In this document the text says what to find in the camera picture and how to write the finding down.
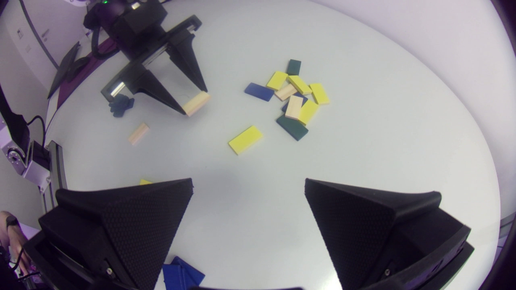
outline textured black surface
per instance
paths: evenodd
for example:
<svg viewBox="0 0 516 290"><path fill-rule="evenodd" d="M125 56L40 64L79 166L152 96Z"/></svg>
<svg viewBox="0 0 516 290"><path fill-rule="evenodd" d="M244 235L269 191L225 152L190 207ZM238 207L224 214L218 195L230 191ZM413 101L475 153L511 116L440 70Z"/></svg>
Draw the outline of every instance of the textured black surface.
<svg viewBox="0 0 516 290"><path fill-rule="evenodd" d="M59 190L60 207L104 227L140 290L152 290L193 194L191 179L95 192Z"/></svg>
<svg viewBox="0 0 516 290"><path fill-rule="evenodd" d="M408 195L310 179L305 195L343 289L363 284L396 223L441 200L438 192Z"/></svg>

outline black cable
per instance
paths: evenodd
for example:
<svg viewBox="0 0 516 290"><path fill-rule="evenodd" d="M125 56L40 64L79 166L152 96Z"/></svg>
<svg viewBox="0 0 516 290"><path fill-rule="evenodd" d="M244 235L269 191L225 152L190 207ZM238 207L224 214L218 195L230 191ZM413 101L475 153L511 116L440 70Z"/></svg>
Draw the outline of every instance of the black cable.
<svg viewBox="0 0 516 290"><path fill-rule="evenodd" d="M32 30L34 36L36 37L36 40L38 41L39 45L45 52L46 56L49 58L50 62L54 65L56 69L59 68L59 65L57 65L57 62L54 60L50 52L46 49L45 45L43 44L43 41L41 41L41 38L38 35L38 32L36 31L36 28L34 27L34 24L30 20L29 13L27 12L27 8L25 8L25 3L23 3L23 0L20 0L20 4L22 5L23 14L25 15L25 18L27 19L27 22L29 23L30 30Z"/></svg>
<svg viewBox="0 0 516 290"><path fill-rule="evenodd" d="M110 52L100 53L99 52L99 33L100 33L100 27L97 26L93 29L93 35L91 36L91 54L96 59L100 59L100 60L108 59L120 51L118 49L118 47L116 47Z"/></svg>
<svg viewBox="0 0 516 290"><path fill-rule="evenodd" d="M18 278L18 280L17 280L17 281L22 281L22 280L24 280L24 279L29 278L30 276L39 275L39 274L40 274L40 272L30 273L30 274L27 274L27 275L25 275L25 276L23 276L23 277L21 277L21 278Z"/></svg>
<svg viewBox="0 0 516 290"><path fill-rule="evenodd" d="M56 111L54 112L54 114L52 115L52 118L50 118L49 123L46 125L45 134L46 134L46 132L48 132L48 131L49 131L50 124L52 124L52 120L53 120L53 119L54 119L54 117L56 116L57 111L58 111L58 110L56 110Z"/></svg>
<svg viewBox="0 0 516 290"><path fill-rule="evenodd" d="M43 127L43 143L41 144L41 148L45 148L45 138L46 138L46 129L45 129L45 121L40 115L36 115L32 120L30 120L27 123L27 126L32 124L36 119L39 119L41 121L41 126Z"/></svg>
<svg viewBox="0 0 516 290"><path fill-rule="evenodd" d="M18 260L16 260L16 264L14 265L14 267L11 268L12 271L16 270L16 268L18 268L18 265L20 264L20 260L22 259L22 254L23 254L23 251L25 249L22 248L22 250L20 251L20 254L18 255Z"/></svg>

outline purple surface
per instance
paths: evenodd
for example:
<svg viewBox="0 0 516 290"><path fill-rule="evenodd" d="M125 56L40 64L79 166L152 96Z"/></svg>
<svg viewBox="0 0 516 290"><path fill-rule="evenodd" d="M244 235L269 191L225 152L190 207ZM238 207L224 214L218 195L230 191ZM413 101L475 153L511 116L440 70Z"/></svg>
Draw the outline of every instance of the purple surface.
<svg viewBox="0 0 516 290"><path fill-rule="evenodd" d="M110 38L106 39L99 45L99 52L104 53L108 52L116 47L116 43L112 41ZM59 88L59 97L57 99L57 108L68 99L68 97L73 93L73 91L92 73L94 72L105 60L98 60L93 57L92 53L88 54L90 58L90 62L83 68L79 74L73 78L69 83L64 81Z"/></svg>

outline navy blue block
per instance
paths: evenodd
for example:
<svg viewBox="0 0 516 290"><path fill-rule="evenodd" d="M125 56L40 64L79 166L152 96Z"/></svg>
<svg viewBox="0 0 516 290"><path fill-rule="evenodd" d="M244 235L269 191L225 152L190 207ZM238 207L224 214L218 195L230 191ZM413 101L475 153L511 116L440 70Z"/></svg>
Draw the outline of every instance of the navy blue block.
<svg viewBox="0 0 516 290"><path fill-rule="evenodd" d="M179 256L175 256L175 258L172 260L172 263L170 263L170 264L171 265L180 265L180 266L182 266L188 272L188 274L190 275L192 280L197 285L200 285L202 280L205 277L205 275L201 271L199 271L199 270L193 268L192 266L190 266L190 264L186 263Z"/></svg>
<svg viewBox="0 0 516 290"><path fill-rule="evenodd" d="M189 290L201 284L204 274L176 256L170 265L163 265L163 277L167 290Z"/></svg>
<svg viewBox="0 0 516 290"><path fill-rule="evenodd" d="M295 93L294 95L296 95L296 96L300 96L300 97L302 97L302 98L303 98L303 105L308 101L308 98L307 98L307 97L305 97L305 96L303 96L303 95L301 95L301 93L300 93L300 92L297 92L297 93ZM281 108L281 110L282 110L283 112L287 112L287 106L288 106L288 102L286 102L286 103L285 103L285 105L283 105L283 108Z"/></svg>
<svg viewBox="0 0 516 290"><path fill-rule="evenodd" d="M270 98L272 98L272 95L274 95L274 90L257 85L255 83L250 83L244 92L267 102L270 101Z"/></svg>

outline blue block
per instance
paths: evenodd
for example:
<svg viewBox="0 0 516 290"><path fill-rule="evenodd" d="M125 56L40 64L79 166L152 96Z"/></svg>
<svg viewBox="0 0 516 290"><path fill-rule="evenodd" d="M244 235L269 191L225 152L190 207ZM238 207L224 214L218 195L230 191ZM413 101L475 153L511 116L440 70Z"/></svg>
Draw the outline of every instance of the blue block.
<svg viewBox="0 0 516 290"><path fill-rule="evenodd" d="M301 93L300 93L300 92L297 92L297 93L295 93L294 95L296 95L296 96L300 96L301 98L303 98L303 105L308 101L308 98L307 98L307 97L305 97L305 96L303 96L303 95L301 95ZM281 108L281 110L282 110L283 112L287 112L287 106L288 106L288 102L286 102L286 103L285 103L285 105L283 105L283 108Z"/></svg>
<svg viewBox="0 0 516 290"><path fill-rule="evenodd" d="M270 98L272 98L272 95L274 95L274 90L257 85L255 83L250 83L244 92L267 102L270 101Z"/></svg>
<svg viewBox="0 0 516 290"><path fill-rule="evenodd" d="M205 277L205 275L202 272L190 266L190 264L186 263L179 256L176 256L170 264L182 266L187 271L191 279L197 284L197 286L201 284L202 280Z"/></svg>
<svg viewBox="0 0 516 290"><path fill-rule="evenodd" d="M180 265L163 265L163 278L167 290L184 290Z"/></svg>

